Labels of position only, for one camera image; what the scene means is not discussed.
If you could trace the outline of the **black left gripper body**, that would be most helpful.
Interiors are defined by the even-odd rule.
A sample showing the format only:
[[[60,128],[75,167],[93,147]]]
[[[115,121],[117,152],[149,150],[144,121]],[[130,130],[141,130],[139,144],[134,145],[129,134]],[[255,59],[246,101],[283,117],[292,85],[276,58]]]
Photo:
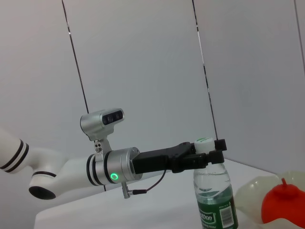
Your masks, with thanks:
[[[170,148],[142,152],[132,159],[132,165],[136,174],[172,171],[172,162],[175,158],[190,154],[195,154],[195,148],[193,144],[184,142]]]

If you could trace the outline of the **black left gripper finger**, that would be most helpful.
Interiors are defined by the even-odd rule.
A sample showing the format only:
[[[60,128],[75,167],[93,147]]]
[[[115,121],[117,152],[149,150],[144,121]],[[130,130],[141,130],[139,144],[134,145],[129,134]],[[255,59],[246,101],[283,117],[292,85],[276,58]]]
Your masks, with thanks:
[[[190,154],[180,158],[175,158],[172,162],[172,172],[180,173],[185,170],[206,168],[208,164],[222,164],[224,162],[223,152],[221,150],[211,151],[209,153]]]
[[[217,151],[226,151],[227,145],[225,139],[214,140],[215,150]]]

